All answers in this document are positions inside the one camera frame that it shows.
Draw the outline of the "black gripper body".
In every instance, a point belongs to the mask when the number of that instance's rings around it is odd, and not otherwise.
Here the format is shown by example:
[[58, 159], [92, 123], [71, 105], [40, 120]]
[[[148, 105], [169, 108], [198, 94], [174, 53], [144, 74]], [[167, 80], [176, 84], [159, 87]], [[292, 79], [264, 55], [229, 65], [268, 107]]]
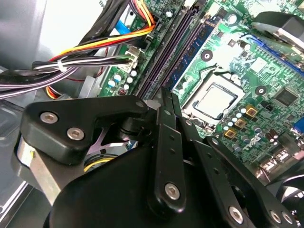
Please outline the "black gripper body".
[[155, 171], [156, 154], [147, 148], [131, 152], [70, 182], [56, 198], [47, 228], [226, 228], [228, 213], [216, 205], [215, 194], [199, 165], [173, 170], [173, 159], [185, 159], [193, 146], [179, 146], [164, 157], [164, 169], [185, 181], [184, 210], [167, 209], [154, 193], [162, 174]]

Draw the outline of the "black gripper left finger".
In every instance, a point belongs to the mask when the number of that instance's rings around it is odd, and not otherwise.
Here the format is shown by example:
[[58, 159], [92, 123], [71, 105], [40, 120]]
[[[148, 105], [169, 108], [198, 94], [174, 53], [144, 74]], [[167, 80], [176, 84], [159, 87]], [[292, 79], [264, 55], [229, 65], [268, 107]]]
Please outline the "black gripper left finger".
[[[161, 89], [152, 109], [134, 95], [33, 103], [26, 107], [20, 143], [34, 154], [29, 169], [51, 205], [73, 180], [131, 152], [151, 149], [164, 176], [153, 191], [167, 209], [184, 210], [185, 181], [164, 169], [164, 157], [182, 146], [172, 93]], [[173, 170], [183, 165], [177, 152]]]

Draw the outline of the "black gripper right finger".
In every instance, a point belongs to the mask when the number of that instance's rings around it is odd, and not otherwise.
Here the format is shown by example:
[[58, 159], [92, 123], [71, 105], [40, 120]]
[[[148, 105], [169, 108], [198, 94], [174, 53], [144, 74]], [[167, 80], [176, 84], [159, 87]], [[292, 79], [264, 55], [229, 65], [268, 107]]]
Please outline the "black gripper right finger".
[[174, 113], [198, 174], [208, 185], [208, 209], [217, 228], [295, 228], [297, 222], [280, 201], [212, 136], [202, 139], [194, 124], [181, 115], [177, 95]]

